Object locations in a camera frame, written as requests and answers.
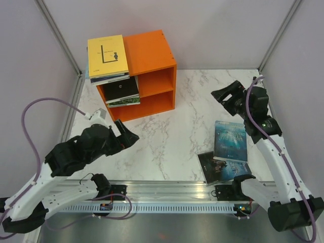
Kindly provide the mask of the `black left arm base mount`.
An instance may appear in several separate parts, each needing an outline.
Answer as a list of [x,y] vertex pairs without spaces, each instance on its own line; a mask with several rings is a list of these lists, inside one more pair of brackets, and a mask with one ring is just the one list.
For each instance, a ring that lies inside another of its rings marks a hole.
[[123,201],[124,196],[127,194],[127,185],[115,184],[111,185],[109,188],[100,190],[95,200],[105,200],[105,201]]

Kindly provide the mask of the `aluminium left frame post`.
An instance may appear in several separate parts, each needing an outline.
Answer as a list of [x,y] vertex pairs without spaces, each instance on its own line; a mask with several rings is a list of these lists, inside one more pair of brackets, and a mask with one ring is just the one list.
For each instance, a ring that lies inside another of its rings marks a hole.
[[75,71],[78,77],[81,77],[82,71],[80,70],[76,60],[74,59],[72,52],[70,51],[61,31],[59,30],[52,14],[50,13],[46,3],[44,0],[35,0],[34,1],[37,7],[39,8],[42,16],[44,17],[45,21],[47,22],[48,26],[51,29],[54,37],[58,41],[61,49],[63,50],[66,58],[68,59],[69,63],[71,64],[73,70]]

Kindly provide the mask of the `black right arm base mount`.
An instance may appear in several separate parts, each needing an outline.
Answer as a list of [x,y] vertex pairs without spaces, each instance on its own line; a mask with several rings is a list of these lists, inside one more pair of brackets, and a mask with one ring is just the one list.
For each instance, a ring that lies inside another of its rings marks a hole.
[[219,184],[211,191],[211,195],[219,201],[254,201],[242,192],[241,185]]

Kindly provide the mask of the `green Alice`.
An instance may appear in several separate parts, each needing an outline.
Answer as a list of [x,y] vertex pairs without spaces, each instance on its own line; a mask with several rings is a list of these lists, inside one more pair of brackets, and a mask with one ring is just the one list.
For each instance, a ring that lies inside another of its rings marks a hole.
[[107,104],[108,108],[115,108],[115,107],[122,107],[122,106],[129,106],[129,105],[138,105],[140,104],[140,98],[134,97],[129,99],[123,99],[116,102],[111,102]]

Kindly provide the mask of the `dark blue Robinson Crusoe book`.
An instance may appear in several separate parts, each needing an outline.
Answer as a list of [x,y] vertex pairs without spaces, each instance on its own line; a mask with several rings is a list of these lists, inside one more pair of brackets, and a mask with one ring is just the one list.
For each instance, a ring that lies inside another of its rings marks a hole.
[[124,73],[123,75],[110,75],[105,77],[91,78],[90,82],[93,86],[99,86],[103,84],[108,84],[124,79],[128,79],[130,77],[129,73]]

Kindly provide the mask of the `aluminium frame post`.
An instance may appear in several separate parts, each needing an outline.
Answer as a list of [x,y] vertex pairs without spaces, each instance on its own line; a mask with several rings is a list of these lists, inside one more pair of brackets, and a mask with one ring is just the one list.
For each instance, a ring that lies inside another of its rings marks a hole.
[[61,31],[59,30],[52,14],[50,13],[46,3],[44,0],[35,0],[34,1],[37,7],[39,8],[42,16],[44,17],[45,21],[47,22],[48,26],[51,29],[54,37],[58,41],[61,49],[63,50],[66,58],[68,59],[69,63],[71,64],[73,70],[75,71],[78,77],[81,77],[82,71],[80,70],[76,60],[74,59],[72,52],[70,51]]
[[258,71],[261,73],[265,68],[266,64],[268,63],[272,53],[274,52],[276,46],[279,44],[281,38],[283,37],[284,33],[287,31],[290,23],[292,22],[294,16],[296,15],[297,11],[300,9],[301,5],[304,3],[303,0],[294,0],[291,7],[289,8],[284,20],[282,21],[278,31],[276,32],[273,40],[270,43],[262,61],[258,67]]

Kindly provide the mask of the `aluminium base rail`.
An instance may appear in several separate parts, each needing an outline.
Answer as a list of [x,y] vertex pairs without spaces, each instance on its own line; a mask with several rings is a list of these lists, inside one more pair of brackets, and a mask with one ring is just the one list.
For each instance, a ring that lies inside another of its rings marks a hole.
[[204,181],[121,181],[111,180],[111,185],[127,185],[127,194],[132,201],[143,202],[203,202],[218,201],[211,191],[219,183],[207,186]]

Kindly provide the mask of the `light blue paperback book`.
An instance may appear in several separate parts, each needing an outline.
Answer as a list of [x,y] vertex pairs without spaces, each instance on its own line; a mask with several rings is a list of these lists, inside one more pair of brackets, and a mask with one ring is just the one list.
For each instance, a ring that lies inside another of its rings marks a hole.
[[88,64],[88,63],[86,64],[86,69],[85,69],[85,78],[86,78],[86,79],[89,79],[89,78],[90,78],[90,76],[89,76],[89,64]]

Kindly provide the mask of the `grey Great Gatsby book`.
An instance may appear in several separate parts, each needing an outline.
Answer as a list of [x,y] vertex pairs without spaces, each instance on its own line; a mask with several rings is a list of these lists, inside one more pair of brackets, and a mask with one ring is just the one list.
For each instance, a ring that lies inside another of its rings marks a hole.
[[129,104],[129,103],[139,103],[140,102],[140,96],[135,96],[127,99],[121,99],[117,101],[107,101],[106,103],[109,105],[122,105],[122,104]]

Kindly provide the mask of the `dark night scene book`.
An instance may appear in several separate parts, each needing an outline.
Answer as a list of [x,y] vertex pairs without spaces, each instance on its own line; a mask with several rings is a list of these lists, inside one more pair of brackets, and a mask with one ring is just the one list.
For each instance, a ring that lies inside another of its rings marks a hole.
[[197,157],[208,186],[233,180],[236,176],[252,173],[247,162],[214,159],[212,152],[201,153]]

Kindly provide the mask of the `orange wooden shelf box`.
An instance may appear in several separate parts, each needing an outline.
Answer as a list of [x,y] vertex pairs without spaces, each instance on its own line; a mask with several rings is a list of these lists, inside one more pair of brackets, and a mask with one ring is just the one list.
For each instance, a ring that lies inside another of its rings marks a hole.
[[123,122],[175,108],[177,62],[162,30],[124,36],[129,74],[138,78],[140,104],[108,110]]

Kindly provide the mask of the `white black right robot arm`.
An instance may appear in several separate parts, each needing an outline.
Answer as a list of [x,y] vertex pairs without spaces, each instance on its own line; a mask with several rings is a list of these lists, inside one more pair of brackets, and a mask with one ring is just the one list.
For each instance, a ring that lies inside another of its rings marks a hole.
[[232,195],[237,199],[253,199],[267,212],[278,232],[306,226],[315,228],[323,212],[323,199],[312,195],[294,167],[280,126],[268,113],[266,89],[254,85],[246,89],[236,80],[211,94],[232,116],[239,115],[244,120],[245,134],[263,155],[276,184],[276,191],[272,191],[253,175],[237,176],[231,187]]

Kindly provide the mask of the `teal blue ocean book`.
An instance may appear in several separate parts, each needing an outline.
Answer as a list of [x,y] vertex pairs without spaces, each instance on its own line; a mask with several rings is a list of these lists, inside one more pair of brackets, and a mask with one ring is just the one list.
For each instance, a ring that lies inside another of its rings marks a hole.
[[248,161],[247,134],[244,124],[215,121],[213,158]]

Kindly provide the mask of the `black book with gold lines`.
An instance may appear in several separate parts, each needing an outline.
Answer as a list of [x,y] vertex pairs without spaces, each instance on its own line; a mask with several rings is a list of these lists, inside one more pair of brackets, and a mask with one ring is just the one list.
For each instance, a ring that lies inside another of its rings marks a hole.
[[139,96],[137,76],[103,85],[105,103]]

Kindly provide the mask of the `yellow Little Prince book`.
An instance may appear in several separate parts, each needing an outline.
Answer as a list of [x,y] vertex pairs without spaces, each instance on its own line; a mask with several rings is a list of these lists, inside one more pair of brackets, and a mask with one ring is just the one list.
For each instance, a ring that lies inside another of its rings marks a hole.
[[122,35],[88,40],[89,77],[98,78],[129,71]]

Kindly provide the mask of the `aluminium right frame post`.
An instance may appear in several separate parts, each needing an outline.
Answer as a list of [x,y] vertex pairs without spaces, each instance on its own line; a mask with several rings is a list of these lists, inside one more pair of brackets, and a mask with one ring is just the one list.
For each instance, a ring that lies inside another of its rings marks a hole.
[[294,16],[296,15],[297,11],[300,9],[301,5],[304,3],[303,0],[294,0],[291,7],[289,8],[284,20],[282,21],[278,31],[276,32],[273,40],[270,43],[262,61],[258,67],[258,71],[261,73],[265,68],[266,64],[268,63],[272,53],[274,52],[276,46],[279,44],[281,38],[283,37],[284,33],[287,31],[290,23],[292,22]]

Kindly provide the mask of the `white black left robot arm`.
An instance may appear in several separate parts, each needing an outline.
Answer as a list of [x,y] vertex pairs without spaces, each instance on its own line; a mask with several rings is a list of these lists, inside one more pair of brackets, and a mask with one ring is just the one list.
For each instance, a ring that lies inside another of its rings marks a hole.
[[23,189],[23,196],[1,198],[1,223],[6,233],[28,233],[44,224],[58,211],[84,200],[110,198],[111,185],[103,174],[94,174],[75,188],[49,195],[58,184],[99,157],[117,154],[131,146],[139,136],[129,131],[120,120],[111,127],[93,124],[82,134],[57,144],[42,163],[37,179]]

